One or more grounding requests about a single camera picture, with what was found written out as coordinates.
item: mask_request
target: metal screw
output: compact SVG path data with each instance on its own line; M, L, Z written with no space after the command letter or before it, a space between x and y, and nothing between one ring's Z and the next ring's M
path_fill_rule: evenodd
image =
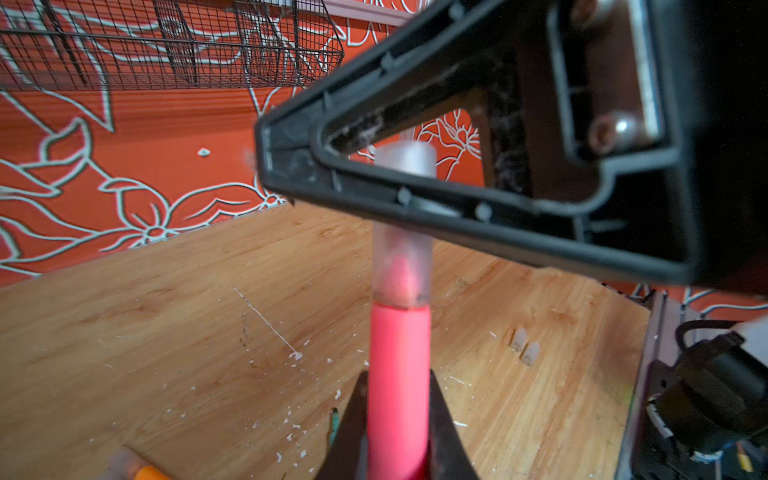
M595 118L589 127L589 147L598 155L608 155L632 148L639 126L632 114L614 112Z
M614 0L577 0L571 9L571 26L587 30L602 23L614 6Z

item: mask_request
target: wooden tabletop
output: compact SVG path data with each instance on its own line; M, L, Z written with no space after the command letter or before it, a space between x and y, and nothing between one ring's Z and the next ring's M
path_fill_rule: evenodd
M366 368L370 232L300 204L0 290L0 477L93 478L127 445L174 480L312 478ZM443 242L432 305L482 478L613 478L644 308Z

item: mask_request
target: metal grid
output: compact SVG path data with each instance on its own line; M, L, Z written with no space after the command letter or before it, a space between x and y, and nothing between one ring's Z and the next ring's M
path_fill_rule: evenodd
M0 89L306 86L343 56L323 0L0 0Z

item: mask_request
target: scratch on table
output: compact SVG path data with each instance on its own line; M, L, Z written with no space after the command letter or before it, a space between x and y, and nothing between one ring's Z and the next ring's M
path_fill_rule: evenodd
M296 349L294 349L294 348L293 348L293 345L291 345L290 343L288 343L288 340L286 340L286 339L285 339L285 337L283 337L282 335L280 335L280 334L277 332L277 330L275 330L275 327L273 327L273 326L272 326L272 324L269 322L269 320L267 320L266 318L264 318L264 315L262 315L262 314L261 314L261 312L259 312L259 310L256 310L256 309L253 307L253 305L251 305L251 304L250 304L250 302L248 301L248 299L247 299L247 298L246 298L246 297L245 297L245 296L244 296L242 293L240 293L240 291L239 291L237 288L235 288L235 286L234 286L234 285L232 285L232 290L236 291L236 292L237 292L237 294L238 294L238 295L240 295L240 298L242 298L243 300L245 300L245 303L248 305L248 307L249 307L251 310L253 310L254 312L256 312L256 314L257 314L258 316L260 316L262 320L264 320L264 323L266 323L266 325L267 325L267 326L268 326L268 327L269 327L269 328L270 328L270 329L271 329L273 332L275 332L275 335L277 335L278 337L280 337L280 339L283 341L283 343L285 343L286 345L288 345L288 348L290 348L291 350L293 350L293 353L291 353L290 355L288 355L288 358L290 358L290 357L292 357L292 356L293 356L293 357L295 357L295 358L296 358L296 360L298 360L298 359L300 359L301 357L303 357L303 356L304 356L303 354L299 353L299 352L298 352Z

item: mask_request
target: black wire mesh basket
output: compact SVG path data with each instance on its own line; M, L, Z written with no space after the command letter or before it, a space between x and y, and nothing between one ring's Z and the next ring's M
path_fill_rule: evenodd
M0 89L302 87L344 50L323 0L0 0Z

